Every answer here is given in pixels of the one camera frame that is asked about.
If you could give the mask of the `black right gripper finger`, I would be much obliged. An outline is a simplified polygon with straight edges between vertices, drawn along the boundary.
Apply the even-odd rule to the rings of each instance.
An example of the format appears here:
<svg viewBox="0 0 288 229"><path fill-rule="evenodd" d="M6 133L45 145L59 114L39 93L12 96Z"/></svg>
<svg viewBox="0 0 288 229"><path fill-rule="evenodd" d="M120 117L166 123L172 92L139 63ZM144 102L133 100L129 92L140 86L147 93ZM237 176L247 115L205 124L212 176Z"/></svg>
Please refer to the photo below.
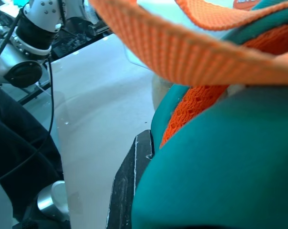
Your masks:
<svg viewBox="0 0 288 229"><path fill-rule="evenodd" d="M154 156L150 130L138 134L113 180L108 208L107 229L130 229L131 211L137 185Z"/></svg>

